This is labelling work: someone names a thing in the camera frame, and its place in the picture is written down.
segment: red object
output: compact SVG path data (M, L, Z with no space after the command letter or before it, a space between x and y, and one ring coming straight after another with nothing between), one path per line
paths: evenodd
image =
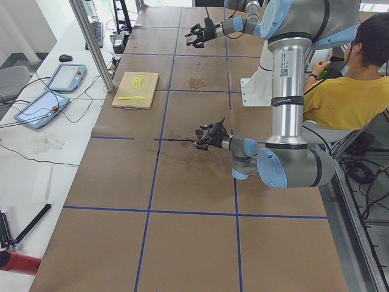
M41 259L25 254L17 254L13 251L0 252L0 271L35 275L38 271Z

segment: ur robot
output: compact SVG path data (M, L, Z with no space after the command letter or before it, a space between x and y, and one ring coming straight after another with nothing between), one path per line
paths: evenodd
M334 175L334 160L325 151L308 148L302 138L303 87L306 55L349 43L356 36L360 1L357 0L225 0L225 6L247 13L205 27L191 28L187 45L204 47L206 41L235 32L263 38L273 55L272 134L258 151L255 140L227 133L224 119L196 130L196 148L230 150L232 175L246 179L259 174L271 188L314 187ZM260 9L265 9L260 22Z

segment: hand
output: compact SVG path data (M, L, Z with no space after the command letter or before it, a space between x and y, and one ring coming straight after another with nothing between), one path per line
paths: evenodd
M328 61L328 62L319 61L319 62L314 63L313 68L312 68L312 73L319 76L324 71L324 69L326 69L328 67L328 65L330 63L331 63L330 61Z

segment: blue joint cap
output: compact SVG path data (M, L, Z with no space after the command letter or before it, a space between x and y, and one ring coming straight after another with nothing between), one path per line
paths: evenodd
M245 154L248 157L255 156L257 148L258 148L258 143L256 142L256 140L244 138L243 149L244 149Z
M253 31L253 35L255 35L256 37L261 36L261 23L256 24L254 31Z
M236 32L241 32L243 30L243 20L242 17L236 16L233 18L233 29Z
M286 189L287 177L284 168L272 150L262 148L258 153L256 166L265 185L274 189Z
M240 181L244 181L245 179L247 179L249 177L248 175L244 175L243 173L240 173L240 172L236 171L235 169L232 169L232 176L235 179L238 179Z
M261 38L271 38L284 22L294 0L271 0L262 17Z
M357 35L357 29L359 24L355 26L351 26L347 29L341 30L333 35L330 35L326 38L318 40L316 43L312 44L312 50L322 50L322 49L330 49L332 47L339 47L343 44L347 44L355 39Z

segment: tablet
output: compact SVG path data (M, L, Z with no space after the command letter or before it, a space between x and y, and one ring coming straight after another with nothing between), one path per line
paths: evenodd
M83 81L85 73L86 66L83 64L60 64L47 87L56 92L73 92Z
M30 128L39 129L47 125L68 103L69 98L66 96L44 91L13 118Z

